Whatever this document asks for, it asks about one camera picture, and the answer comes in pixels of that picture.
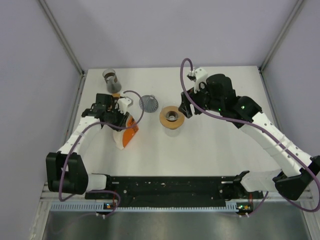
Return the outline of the clear glass carafe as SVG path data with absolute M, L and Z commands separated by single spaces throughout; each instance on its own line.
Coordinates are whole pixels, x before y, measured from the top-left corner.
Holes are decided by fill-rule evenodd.
M 166 102 L 163 104 L 162 108 L 166 107 L 166 106 L 177 106 L 178 107 L 178 104 L 175 103 L 175 102 Z M 181 130 L 182 130 L 182 126 L 179 127 L 178 129 L 175 129 L 175 130 L 170 130 L 168 128 L 165 128 L 163 126 L 163 130 L 165 132 L 166 135 L 170 136 L 170 137 L 176 137 L 180 134 Z

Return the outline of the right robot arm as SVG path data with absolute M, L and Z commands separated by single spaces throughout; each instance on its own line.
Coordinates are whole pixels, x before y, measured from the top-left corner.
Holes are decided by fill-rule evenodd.
M 320 185 L 319 156 L 311 156 L 297 147 L 252 98 L 237 95 L 229 77 L 222 73 L 208 75 L 202 68 L 190 70 L 187 77 L 194 86 L 182 87 L 178 108 L 187 118 L 205 114 L 232 123 L 257 142 L 278 165 L 275 170 L 247 171 L 233 185 L 237 197 L 245 198 L 255 191 L 277 191 L 287 200 L 296 201 L 310 183 Z

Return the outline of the orange coffee filter pack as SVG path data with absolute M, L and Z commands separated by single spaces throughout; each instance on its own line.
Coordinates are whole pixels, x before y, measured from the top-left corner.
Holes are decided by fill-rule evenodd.
M 130 114 L 125 122 L 125 127 L 132 127 L 134 124 L 136 124 L 135 119 Z M 129 142 L 133 139 L 133 137 L 138 132 L 139 127 L 136 125 L 132 128 L 123 129 L 120 131 L 114 130 L 112 133 L 113 140 L 115 142 L 115 145 L 118 149 L 123 150 Z

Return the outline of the wooden dripper ring holder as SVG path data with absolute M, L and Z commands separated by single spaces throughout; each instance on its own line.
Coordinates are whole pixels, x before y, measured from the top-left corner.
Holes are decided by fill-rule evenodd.
M 176 105 L 168 105 L 162 108 L 159 114 L 159 121 L 163 127 L 169 130 L 176 130 L 183 125 L 185 116 Z

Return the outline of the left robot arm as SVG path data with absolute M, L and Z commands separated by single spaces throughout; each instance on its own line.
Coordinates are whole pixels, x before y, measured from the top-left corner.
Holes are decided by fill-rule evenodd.
M 109 198 L 114 191 L 108 183 L 108 175 L 90 173 L 83 157 L 92 140 L 103 128 L 102 123 L 111 125 L 115 131 L 125 128 L 129 118 L 128 108 L 133 101 L 127 96 L 98 93 L 95 102 L 86 108 L 66 143 L 57 152 L 46 156 L 46 174 L 48 189 L 82 195 L 95 191 L 102 198 Z

